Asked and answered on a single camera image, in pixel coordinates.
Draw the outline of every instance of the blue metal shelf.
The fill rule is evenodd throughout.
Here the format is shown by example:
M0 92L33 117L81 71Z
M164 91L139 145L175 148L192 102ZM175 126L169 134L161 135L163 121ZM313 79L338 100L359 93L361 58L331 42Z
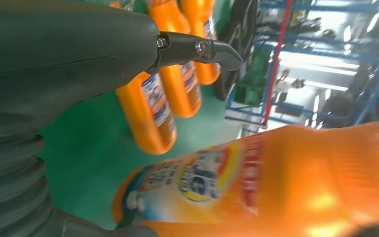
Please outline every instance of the blue metal shelf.
M286 5L286 0L283 2L261 2L260 8L280 8L284 9ZM354 4L354 5L348 5L348 6L319 6L319 5L299 5L294 4L292 6L293 10L316 10L316 11L337 11L337 12L353 12L353 13L377 13L379 12L379 1L375 4ZM275 31L257 31L257 34L260 34L255 47L263 48L272 50L275 52L276 46L273 46L269 44L269 42L275 42L277 41L279 37L279 32ZM371 74L370 79L364 88L364 90L361 92L361 94L357 97L353 108L351 109L348 116L340 116L335 115L333 113L327 113L323 111L317 111L314 112L312 110L307 110L304 108L299 108L297 106L293 106L287 103L275 103L272 102L271 104L274 106L281 106L285 108L289 108L291 110L297 111L298 113L306 116L307 118L310 118L312 116L317 116L318 118L324 118L325 122L323 125L328 124L329 121L340 121L346 126L352 126L352 125L358 125L366 119L369 112L372 111L375 106L379 103L379 39L373 40L373 41L367 41L367 42L361 42L359 40L353 39L347 42L344 42L342 40L333 40L333 39L323 39L323 38L317 38L317 37L310 37L310 36L304 36L304 35L295 35L295 34L286 34L284 40L305 40L305 41L313 41L313 42L321 42L326 43L329 45L338 46L338 48L343 48L345 44L351 44L357 48L354 49L364 49L367 50L365 53L364 51L360 50L360 53L352 53L344 54L344 51L334 51L334 50L326 50L326 49L304 49L304 48L298 48L294 46L284 45L282 46L282 51L286 52L292 52L292 53L302 53L302 54L309 54L309 55L315 55L315 56L323 56L323 57L333 57L333 58L340 58L340 59L347 59L347 60L356 60L360 62L372 62L373 67L375 68L374 73ZM273 67L273 61L270 63L270 68ZM271 73L267 74L266 78L266 85L265 85L265 91L263 96L263 102L260 105L260 112L255 113L252 112L251 106L239 106L235 107L232 103L232 94L230 94L230 97L228 99L226 109L238 113L245 114L247 116L251 117L257 117L257 118L263 118L265 115L265 98L268 97L268 94L270 93L270 82L271 82ZM268 117L271 121L277 121L282 122L285 124L293 124L292 121L282 119L282 116L279 118L276 117ZM249 122L244 119L237 119L241 122L251 123L254 125L261 125L258 122Z
M276 8L284 9L285 2L261 2L259 8ZM347 6L324 6L324 5L306 5L294 4L293 10L309 10L309 11L333 11L333 12L351 12L351 13L367 13L375 14L379 12L379 4L351 4Z

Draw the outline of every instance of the storage rack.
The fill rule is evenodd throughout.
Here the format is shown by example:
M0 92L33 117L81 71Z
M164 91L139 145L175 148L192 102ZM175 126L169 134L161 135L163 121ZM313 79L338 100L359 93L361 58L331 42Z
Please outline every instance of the storage rack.
M352 4L348 6L322 6L316 5L316 2L313 5L304 5L304 4L293 4L293 0L284 0L283 2L260 2L259 8L279 8L285 9L283 21L281 24L281 31L276 33L274 31L260 31L257 32L258 39L256 43L256 47L262 47L264 49L270 49L273 52L272 62L270 64L270 72L268 71L266 78L266 86L265 92L263 96L263 101L259 107L259 112L252 112L252 106L239 106L236 107L233 104L232 94L228 99L226 109L238 113L245 114L247 116L263 118L261 126L267 127L267 122L269 120L282 122L285 124L293 124L292 121L276 118L270 116L270 111L272 105L283 106L286 108L290 108L292 110L299 110L300 113L306 115L307 117L311 117L313 114L317 114L320 117L324 117L327 119L342 121L345 126L358 125L363 122L364 118L369 114L369 112L375 107L377 101L379 100L379 57L375 57L371 53L350 53L344 54L341 51L332 51L332 50L319 50L319 49L301 49L296 48L294 46L285 46L284 40L306 40L313 42L322 42L330 45L338 45L344 46L345 44L351 44L354 46L359 46L361 48L367 49L369 52L373 52L374 50L379 50L379 39L368 41L368 42L360 42L356 39L352 39L349 41L341 41L341 40L333 40L333 39L322 39L317 37L306 37L306 36L298 36L294 34L287 34L287 27L289 19L291 18L291 11L294 10L306 10L309 11L335 11L335 12L352 12L352 13L367 13L367 14L375 14L379 13L379 0L375 1L374 4ZM277 41L277 45L272 44L264 44L264 41ZM372 62L375 68L374 73L370 76L367 85L364 90L358 96L351 110L351 113L348 116L340 116L332 113L326 113L322 111L311 111L307 109L299 109L298 107L292 106L287 103L275 103L271 101L271 94L273 91L273 86L275 82L275 78L278 72L278 64L274 62L278 62L279 54L281 51L294 52L294 53L302 53L316 56L324 56L324 57L333 57L340 59L352 59L360 62ZM258 125L257 122L251 122L249 120L237 119L238 121L242 121L245 123L250 123L254 125Z

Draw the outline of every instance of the green floor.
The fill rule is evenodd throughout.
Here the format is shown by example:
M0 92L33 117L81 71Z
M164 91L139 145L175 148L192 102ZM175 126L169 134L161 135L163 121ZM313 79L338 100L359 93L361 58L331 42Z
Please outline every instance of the green floor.
M222 28L229 1L218 0L216 19ZM57 208L104 228L115 227L111 218L113 197L134 169L215 145L224 122L225 105L203 87L203 106L190 119L176 119L178 140L167 154L141 152L131 137L115 94L91 98L72 106L54 125L43 129L47 178Z

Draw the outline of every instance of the orange bottle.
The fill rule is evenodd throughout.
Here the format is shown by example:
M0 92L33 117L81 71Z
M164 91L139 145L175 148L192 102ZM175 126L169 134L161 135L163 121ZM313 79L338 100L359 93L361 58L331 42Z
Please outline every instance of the orange bottle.
M176 0L148 0L149 15L161 31L190 33L190 26ZM183 118L192 117L201 107L201 93L193 62L160 69L172 112Z
M176 126L159 75L142 72L115 93L140 149L154 155L169 151Z
M345 237L379 224L379 124L286 126L136 170L115 221L160 237Z
M181 0L182 13L188 19L191 34L206 39L216 40L217 34L213 20L214 0ZM203 85L210 85L219 78L218 64L195 63L198 80Z

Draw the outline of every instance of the green crate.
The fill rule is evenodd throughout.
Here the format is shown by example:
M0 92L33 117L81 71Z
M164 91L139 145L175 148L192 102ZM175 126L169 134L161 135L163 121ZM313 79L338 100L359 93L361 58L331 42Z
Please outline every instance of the green crate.
M269 55L268 50L258 50L252 54L248 72L234 87L235 102L250 106L260 105L269 68Z

